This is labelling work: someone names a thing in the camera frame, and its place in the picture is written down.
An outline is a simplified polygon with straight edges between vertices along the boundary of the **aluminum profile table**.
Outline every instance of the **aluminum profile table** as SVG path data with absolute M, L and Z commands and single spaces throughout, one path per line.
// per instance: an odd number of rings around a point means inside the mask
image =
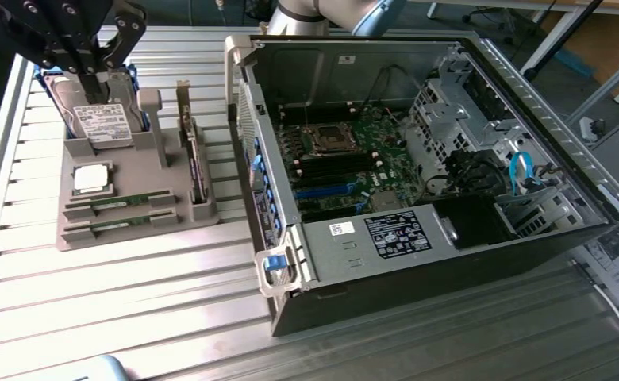
M 54 247 L 64 126 L 16 58 L 0 111 L 0 378 L 71 380 L 110 353 L 132 379 L 619 379 L 619 324 L 563 257 L 271 337 L 224 116 L 223 39 L 255 32 L 150 28 L 131 56 L 162 91 L 163 125 L 176 79 L 195 87 L 223 223 L 70 252 Z

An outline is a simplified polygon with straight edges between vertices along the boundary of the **gray parts holder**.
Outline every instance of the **gray parts holder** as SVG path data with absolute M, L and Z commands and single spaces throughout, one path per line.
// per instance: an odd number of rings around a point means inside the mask
M 132 147 L 95 150 L 88 139 L 66 139 L 59 189 L 56 248 L 60 251 L 110 244 L 219 222 L 211 187 L 204 137 L 199 130 L 199 161 L 206 202 L 194 204 L 188 151 L 176 128 L 160 129 L 158 90 L 138 91 L 150 131 L 132 133 Z M 75 169 L 104 164 L 108 184 L 75 193 Z

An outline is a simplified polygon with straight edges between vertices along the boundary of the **hard drive label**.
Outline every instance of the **hard drive label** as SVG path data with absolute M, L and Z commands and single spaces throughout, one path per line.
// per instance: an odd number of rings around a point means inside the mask
M 74 109 L 86 137 L 92 143 L 131 139 L 131 127 L 122 105 L 78 106 Z
M 432 248 L 412 210 L 365 218 L 364 221 L 381 258 L 404 256 Z

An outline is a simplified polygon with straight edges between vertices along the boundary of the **green circuit board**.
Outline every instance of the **green circuit board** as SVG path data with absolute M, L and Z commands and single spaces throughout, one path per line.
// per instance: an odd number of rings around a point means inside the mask
M 278 138 L 282 146 L 282 155 L 290 168 L 292 177 L 294 160 L 299 157 L 312 155 L 316 151 L 316 143 L 307 131 L 320 125 L 288 125 L 280 128 Z M 389 198 L 396 197 L 400 207 L 407 207 L 420 197 L 421 186 L 417 180 L 415 164 L 401 142 L 397 132 L 396 121 L 379 107 L 367 107 L 357 120 L 341 124 L 344 131 L 353 138 L 355 152 L 377 152 L 376 160 L 380 162 L 377 167 L 368 171 L 345 174 L 344 183 L 351 184 L 348 194 L 337 194 L 327 197 L 304 198 L 296 200 L 299 210 L 304 213 L 324 214 L 327 211 L 353 208 L 353 214 L 365 214 L 377 211 L 379 199 L 383 192 Z M 288 142 L 288 132 L 295 132 L 295 143 Z M 298 187 L 291 180 L 294 190 L 307 189 Z

